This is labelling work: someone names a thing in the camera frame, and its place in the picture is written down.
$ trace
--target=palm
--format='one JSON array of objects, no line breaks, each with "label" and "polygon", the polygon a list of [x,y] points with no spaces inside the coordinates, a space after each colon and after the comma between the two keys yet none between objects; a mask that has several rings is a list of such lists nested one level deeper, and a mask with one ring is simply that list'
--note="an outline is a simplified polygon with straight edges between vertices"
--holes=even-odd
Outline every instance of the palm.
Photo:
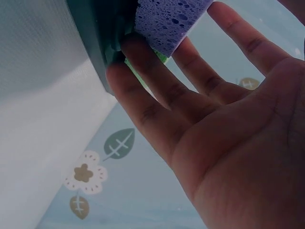
[{"label": "palm", "polygon": [[277,225],[275,219],[305,191],[300,177],[305,63],[223,3],[215,2],[209,13],[266,76],[258,89],[252,92],[225,82],[185,39],[173,58],[199,93],[190,91],[137,36],[126,39],[122,50],[159,102],[125,64],[108,69],[109,83],[138,129],[173,169],[207,226],[301,228],[304,225],[295,220],[298,211],[285,215],[289,225]]}]

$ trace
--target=white flower print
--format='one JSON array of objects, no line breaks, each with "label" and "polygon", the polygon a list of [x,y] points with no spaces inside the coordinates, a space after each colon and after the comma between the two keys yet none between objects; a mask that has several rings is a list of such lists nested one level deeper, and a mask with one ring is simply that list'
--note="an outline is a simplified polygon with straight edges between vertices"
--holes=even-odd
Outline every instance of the white flower print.
[{"label": "white flower print", "polygon": [[85,151],[75,164],[73,173],[66,178],[64,185],[69,190],[81,189],[92,195],[102,191],[102,182],[107,180],[106,168],[98,165],[99,155],[94,151]]}]

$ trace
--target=purple sponge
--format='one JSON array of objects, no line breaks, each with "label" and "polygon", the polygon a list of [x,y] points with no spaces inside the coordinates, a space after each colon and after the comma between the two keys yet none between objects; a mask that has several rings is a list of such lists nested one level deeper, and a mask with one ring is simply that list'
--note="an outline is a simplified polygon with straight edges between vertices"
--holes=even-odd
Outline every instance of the purple sponge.
[{"label": "purple sponge", "polygon": [[135,31],[170,57],[213,0],[139,0]]}]

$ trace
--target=leaf print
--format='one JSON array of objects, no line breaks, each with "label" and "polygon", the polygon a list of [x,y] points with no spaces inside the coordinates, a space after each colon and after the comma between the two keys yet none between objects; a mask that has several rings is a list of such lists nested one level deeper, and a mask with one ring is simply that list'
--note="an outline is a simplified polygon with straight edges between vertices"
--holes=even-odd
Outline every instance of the leaf print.
[{"label": "leaf print", "polygon": [[246,89],[249,90],[254,90],[259,86],[259,81],[256,79],[252,79],[252,78],[243,78],[240,82],[239,82],[239,86],[244,87]]},{"label": "leaf print", "polygon": [[89,214],[88,201],[79,195],[71,198],[70,208],[72,212],[80,219],[85,219]]},{"label": "leaf print", "polygon": [[104,151],[109,158],[121,159],[131,151],[134,143],[134,128],[120,130],[112,134],[105,142]]}]

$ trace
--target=knuckle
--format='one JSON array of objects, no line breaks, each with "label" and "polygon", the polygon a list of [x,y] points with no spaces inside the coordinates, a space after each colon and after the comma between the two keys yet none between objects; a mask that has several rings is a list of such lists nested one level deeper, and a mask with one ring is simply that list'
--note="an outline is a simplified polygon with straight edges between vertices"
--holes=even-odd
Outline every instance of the knuckle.
[{"label": "knuckle", "polygon": [[181,70],[191,69],[192,66],[196,65],[201,60],[202,60],[201,56],[199,54],[198,55],[196,54],[192,58],[190,58],[190,60],[181,67]]},{"label": "knuckle", "polygon": [[161,106],[157,103],[146,107],[141,114],[140,124],[144,126],[148,121],[157,119],[160,111]]},{"label": "knuckle", "polygon": [[214,75],[207,78],[207,80],[204,83],[204,88],[206,91],[206,94],[210,96],[210,94],[215,91],[215,89],[222,83],[222,79],[215,77]]},{"label": "knuckle", "polygon": [[257,50],[261,45],[266,42],[266,39],[262,37],[255,37],[247,43],[245,47],[245,52],[247,54],[252,54],[255,50]]},{"label": "knuckle", "polygon": [[172,107],[182,96],[187,94],[189,90],[181,83],[174,83],[166,93],[166,102]]}]

